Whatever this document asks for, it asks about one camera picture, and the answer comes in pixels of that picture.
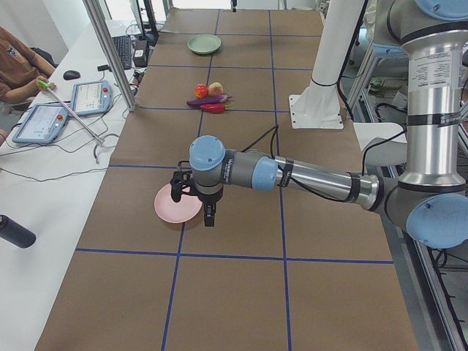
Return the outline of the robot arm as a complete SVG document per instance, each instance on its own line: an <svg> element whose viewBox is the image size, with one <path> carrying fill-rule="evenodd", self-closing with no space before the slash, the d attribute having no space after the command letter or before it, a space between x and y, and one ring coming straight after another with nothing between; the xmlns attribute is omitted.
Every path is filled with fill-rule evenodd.
<svg viewBox="0 0 468 351"><path fill-rule="evenodd" d="M466 181L457 171L457 148L467 3L378 1L373 41L400 47L409 58L405 171L391 179L330 170L260 151L230 150L203 135L189 148L189 185L203 202L206 225L214 225L226 184L262 191L292 186L384 215L431 248L466 241Z"/></svg>

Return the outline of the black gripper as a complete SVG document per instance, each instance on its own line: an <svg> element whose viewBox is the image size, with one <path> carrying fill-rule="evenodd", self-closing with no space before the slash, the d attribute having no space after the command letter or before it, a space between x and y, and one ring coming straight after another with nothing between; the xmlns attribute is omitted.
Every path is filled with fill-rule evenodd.
<svg viewBox="0 0 468 351"><path fill-rule="evenodd" d="M216 217L216 204L222 199L223 188L213 194L200 193L199 200L203 203L203 219L206 227L213 227L215 225Z"/></svg>

